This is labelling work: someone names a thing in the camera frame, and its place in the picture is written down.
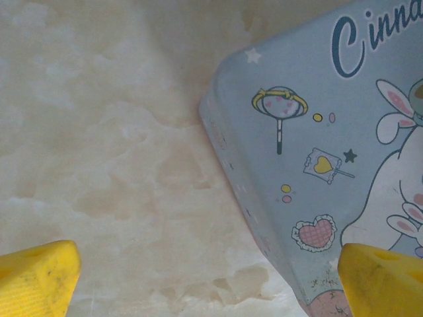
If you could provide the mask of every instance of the marble surface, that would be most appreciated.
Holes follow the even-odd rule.
[[[75,240],[68,316],[305,316],[197,106],[229,53],[348,0],[1,0],[0,251]]]

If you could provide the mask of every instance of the star illustration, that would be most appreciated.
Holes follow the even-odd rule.
[[[357,157],[356,154],[350,149],[348,152],[344,152],[345,155],[345,163],[351,162],[354,163],[354,159]]]
[[[329,261],[329,265],[331,271],[336,271],[338,269],[338,258],[333,261]]]
[[[255,62],[256,64],[258,64],[258,60],[260,59],[260,57],[262,57],[262,54],[257,53],[255,48],[249,51],[246,51],[245,53],[248,57],[248,60],[247,60],[248,64],[252,62]]]

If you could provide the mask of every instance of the lace heart illustration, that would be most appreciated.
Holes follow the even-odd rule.
[[[336,225],[330,215],[317,216],[310,223],[300,221],[292,229],[292,238],[302,250],[322,252],[328,250],[335,238]]]

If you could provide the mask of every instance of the light blue tin box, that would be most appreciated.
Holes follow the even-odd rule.
[[[359,242],[423,258],[422,0],[356,1],[227,58],[200,115],[251,232],[313,317]]]

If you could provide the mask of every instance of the bunny ear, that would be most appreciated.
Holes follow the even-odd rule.
[[[407,96],[401,90],[382,79],[379,79],[376,82],[376,85],[382,96],[392,106],[394,106],[395,109],[405,114],[409,118],[413,117],[414,110],[411,108],[410,101],[408,100]]]
[[[390,216],[387,219],[388,225],[396,231],[399,231],[407,236],[416,238],[418,230],[411,221],[401,216]]]
[[[412,203],[404,203],[403,210],[405,213],[413,218],[418,223],[423,224],[423,212],[417,206],[413,205]]]
[[[398,135],[401,122],[405,122],[407,120],[409,119],[403,114],[387,114],[382,117],[377,124],[376,129],[377,139],[379,142],[382,144],[389,144],[394,141]]]

